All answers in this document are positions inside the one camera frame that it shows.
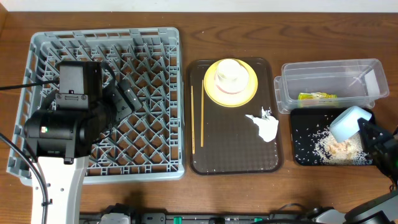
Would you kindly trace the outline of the light blue bowl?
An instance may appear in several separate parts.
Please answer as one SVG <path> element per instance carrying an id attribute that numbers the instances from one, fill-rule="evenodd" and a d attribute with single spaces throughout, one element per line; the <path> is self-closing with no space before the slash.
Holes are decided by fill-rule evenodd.
<path id="1" fill-rule="evenodd" d="M 337 116 L 330 124 L 330 132 L 335 140 L 340 143 L 355 135 L 359 131 L 360 118 L 369 121 L 372 114 L 358 106 L 352 106 Z"/>

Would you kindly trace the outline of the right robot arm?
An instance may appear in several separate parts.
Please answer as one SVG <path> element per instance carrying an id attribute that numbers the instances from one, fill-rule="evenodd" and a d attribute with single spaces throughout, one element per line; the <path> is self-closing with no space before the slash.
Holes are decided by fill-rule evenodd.
<path id="1" fill-rule="evenodd" d="M 397 132 L 391 134 L 363 118 L 358 119 L 358 126 L 364 150 L 392 182 L 390 192 L 348 213 L 340 213 L 331 207 L 315 209 L 309 218 L 313 223 L 382 224 L 397 220 Z"/>

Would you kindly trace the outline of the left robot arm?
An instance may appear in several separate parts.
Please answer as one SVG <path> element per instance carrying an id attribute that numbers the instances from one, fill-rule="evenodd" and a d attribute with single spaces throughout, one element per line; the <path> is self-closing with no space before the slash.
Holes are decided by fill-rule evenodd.
<path id="1" fill-rule="evenodd" d="M 92 146 L 142 103 L 105 61 L 62 61 L 59 89 L 25 122 L 32 154 L 32 223 L 78 223 Z"/>

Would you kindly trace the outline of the yellow green snack wrapper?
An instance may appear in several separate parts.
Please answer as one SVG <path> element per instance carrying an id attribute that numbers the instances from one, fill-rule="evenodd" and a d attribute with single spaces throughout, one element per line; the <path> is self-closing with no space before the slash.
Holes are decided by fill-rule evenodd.
<path id="1" fill-rule="evenodd" d="M 315 93 L 299 93 L 298 100 L 317 100 L 317 99 L 330 99 L 337 98 L 336 95 L 329 95 L 327 93 L 315 92 Z"/>

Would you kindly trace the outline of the white paper napkin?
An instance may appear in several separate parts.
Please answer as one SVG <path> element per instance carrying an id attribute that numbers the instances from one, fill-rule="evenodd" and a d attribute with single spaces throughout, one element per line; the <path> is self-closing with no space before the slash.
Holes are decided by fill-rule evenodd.
<path id="1" fill-rule="evenodd" d="M 261 107 L 261 117 L 255 117 L 251 114 L 246 114 L 246 117 L 259 128 L 259 136 L 265 142 L 273 141 L 277 136 L 279 121 L 271 115 L 271 109 L 265 110 Z"/>

